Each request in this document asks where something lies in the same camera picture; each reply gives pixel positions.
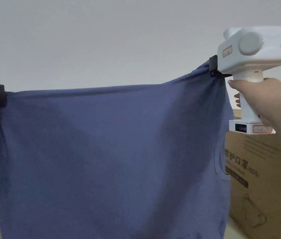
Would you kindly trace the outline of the person's right hand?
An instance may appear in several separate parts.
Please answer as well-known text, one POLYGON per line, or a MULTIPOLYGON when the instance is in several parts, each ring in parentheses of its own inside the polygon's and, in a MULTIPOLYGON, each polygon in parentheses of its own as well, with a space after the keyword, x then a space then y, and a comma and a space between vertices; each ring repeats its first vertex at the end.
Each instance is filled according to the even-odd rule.
POLYGON ((238 91, 234 97, 242 110, 249 105, 251 111, 260 116, 262 122, 277 128, 281 122, 281 81, 264 78, 261 82, 229 80, 229 86, 238 91))

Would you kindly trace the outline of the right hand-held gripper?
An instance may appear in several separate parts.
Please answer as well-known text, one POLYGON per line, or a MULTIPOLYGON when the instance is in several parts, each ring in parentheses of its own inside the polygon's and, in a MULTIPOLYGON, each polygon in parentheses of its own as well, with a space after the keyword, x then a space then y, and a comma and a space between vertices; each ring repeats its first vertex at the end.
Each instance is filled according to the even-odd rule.
POLYGON ((209 59, 213 78, 263 81, 263 72, 281 66, 281 26, 229 28, 217 54, 209 59))

